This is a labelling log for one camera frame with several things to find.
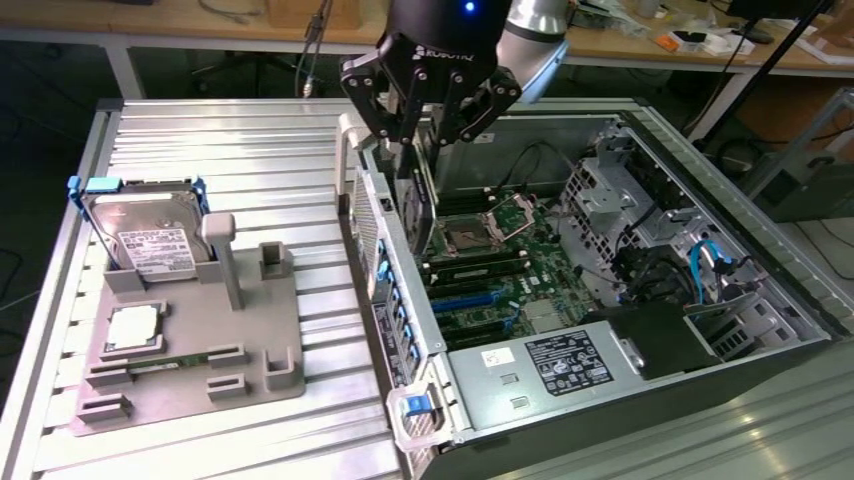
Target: aluminum extrusion table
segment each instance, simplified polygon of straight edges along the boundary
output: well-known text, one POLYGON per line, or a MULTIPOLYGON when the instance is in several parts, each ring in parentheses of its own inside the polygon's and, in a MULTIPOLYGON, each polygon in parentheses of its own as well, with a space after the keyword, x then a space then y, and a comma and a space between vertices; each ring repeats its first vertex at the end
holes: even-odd
POLYGON ((307 392, 71 435, 106 252, 70 206, 0 428, 3 478, 399 476, 334 205, 335 126, 350 108, 346 100, 150 101, 98 113, 82 176, 198 174, 211 209, 234 212, 234 248, 279 240, 292 249, 307 392))

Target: floor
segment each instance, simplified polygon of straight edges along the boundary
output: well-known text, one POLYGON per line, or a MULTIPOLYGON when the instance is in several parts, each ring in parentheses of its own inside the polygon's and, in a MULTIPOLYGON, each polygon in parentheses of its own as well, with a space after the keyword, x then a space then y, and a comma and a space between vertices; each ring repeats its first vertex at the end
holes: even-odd
MULTIPOLYGON (((203 84, 192 81, 191 69, 223 58, 222 52, 136 49, 134 59, 148 97, 255 96, 251 66, 219 73, 203 84)), ((40 288, 66 206, 66 181, 76 170, 96 102, 119 97, 119 89, 107 57, 96 47, 0 43, 0 72, 0 282, 16 266, 15 256, 6 251, 23 259, 0 298, 2 403, 38 297, 8 304, 40 288)), ((342 96, 336 72, 338 60, 323 57, 316 76, 327 82, 320 86, 327 96, 342 96)), ((547 96, 643 97, 681 126, 705 103, 707 93, 701 87, 711 90, 717 78, 717 74, 671 75, 598 67, 570 72, 567 67, 547 96), (686 98, 686 91, 693 98, 686 98)), ((291 74, 267 70, 262 96, 292 97, 294 87, 291 74)), ((737 121, 726 130, 722 138, 745 134, 737 121)))

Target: gray stand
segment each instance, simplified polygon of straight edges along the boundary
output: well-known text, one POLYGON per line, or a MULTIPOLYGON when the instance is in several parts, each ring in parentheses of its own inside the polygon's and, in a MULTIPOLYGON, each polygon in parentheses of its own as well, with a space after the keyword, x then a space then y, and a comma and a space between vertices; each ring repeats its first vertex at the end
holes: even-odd
POLYGON ((75 435, 306 391, 292 256, 280 243, 232 253, 234 223, 206 225, 226 228, 210 238, 220 261, 196 265, 198 279, 146 284, 132 270, 104 274, 75 435), (139 306, 155 307, 156 331, 144 345, 115 348, 114 313, 139 306))

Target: power supply label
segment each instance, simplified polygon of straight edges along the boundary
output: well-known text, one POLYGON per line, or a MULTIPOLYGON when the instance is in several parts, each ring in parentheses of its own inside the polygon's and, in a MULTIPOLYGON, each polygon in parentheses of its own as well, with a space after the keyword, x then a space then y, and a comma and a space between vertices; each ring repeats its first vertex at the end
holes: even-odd
POLYGON ((585 330, 527 342, 549 393, 559 397, 614 380, 585 330))
POLYGON ((182 228, 119 232, 119 238, 140 274, 172 273, 196 268, 182 228))

